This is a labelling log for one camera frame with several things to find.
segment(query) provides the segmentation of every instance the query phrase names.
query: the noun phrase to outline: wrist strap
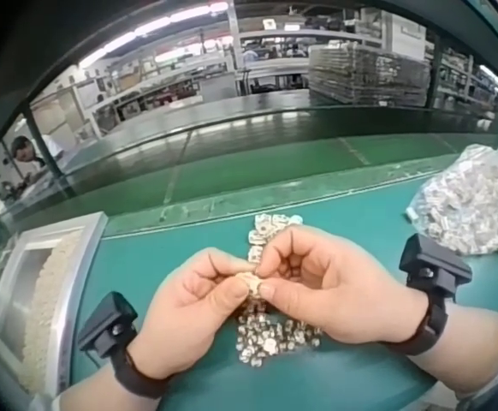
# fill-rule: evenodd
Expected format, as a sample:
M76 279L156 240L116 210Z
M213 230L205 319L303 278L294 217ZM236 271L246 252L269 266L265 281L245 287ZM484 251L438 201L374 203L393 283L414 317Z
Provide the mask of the wrist strap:
M137 370L131 355L124 347L115 350L110 356L110 362L114 367L116 380L123 388L136 396L157 400L167 390L169 378L153 379L146 377Z
M428 309L414 335L404 342L388 342L393 351L405 355L420 355L436 345L447 324L448 315L442 298L428 295Z

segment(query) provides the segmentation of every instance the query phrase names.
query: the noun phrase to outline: clear plastic bag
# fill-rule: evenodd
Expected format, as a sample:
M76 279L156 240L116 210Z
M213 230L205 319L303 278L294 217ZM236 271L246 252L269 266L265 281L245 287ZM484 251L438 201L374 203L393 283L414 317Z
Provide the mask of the clear plastic bag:
M418 190L406 215L419 233L460 254L498 251L498 150L468 146Z

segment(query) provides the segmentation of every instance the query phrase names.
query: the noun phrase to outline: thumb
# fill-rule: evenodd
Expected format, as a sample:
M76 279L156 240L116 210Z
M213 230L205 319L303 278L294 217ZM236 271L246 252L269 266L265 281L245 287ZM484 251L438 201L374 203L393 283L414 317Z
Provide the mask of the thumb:
M311 325L323 326L330 315L330 299L325 290L309 289L282 278L270 278L260 283L258 292L289 317Z
M238 277L228 277L218 284L202 301L202 318L218 330L222 323L249 295L246 282Z

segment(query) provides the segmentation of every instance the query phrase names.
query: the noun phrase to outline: fingernail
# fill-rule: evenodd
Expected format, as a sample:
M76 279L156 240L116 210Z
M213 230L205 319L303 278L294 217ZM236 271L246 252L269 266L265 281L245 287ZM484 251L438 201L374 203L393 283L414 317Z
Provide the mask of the fingernail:
M258 293L261 297L269 300L274 296L274 287L267 283L261 283L258 286Z
M230 287L230 294L235 298L245 297L249 292L247 284L243 280L237 280L232 283Z

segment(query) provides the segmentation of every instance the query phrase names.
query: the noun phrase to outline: wrist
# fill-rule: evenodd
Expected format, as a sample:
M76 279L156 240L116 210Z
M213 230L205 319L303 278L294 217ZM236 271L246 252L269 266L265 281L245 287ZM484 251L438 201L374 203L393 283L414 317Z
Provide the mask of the wrist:
M416 334L428 310L428 296L420 290L401 286L395 298L396 309L384 342L403 343Z
M146 377L152 379L166 379L171 376L172 372L170 372L166 366L155 363L157 358L159 358L156 348L145 341L140 334L129 343L126 350L131 356L137 371Z

